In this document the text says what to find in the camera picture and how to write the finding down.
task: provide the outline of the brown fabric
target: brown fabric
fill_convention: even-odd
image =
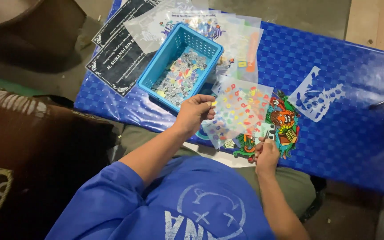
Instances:
[[[0,90],[0,168],[13,183],[0,239],[43,239],[76,190],[108,164],[113,125]]]

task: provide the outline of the stencil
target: stencil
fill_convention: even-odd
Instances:
[[[288,101],[303,115],[316,123],[328,112],[332,102],[346,96],[345,91],[342,89],[343,84],[337,84],[336,87],[329,90],[325,88],[322,90],[317,89],[317,87],[312,84],[312,80],[318,76],[319,71],[320,68],[314,66],[305,80],[302,81],[299,87],[294,90],[288,98]]]

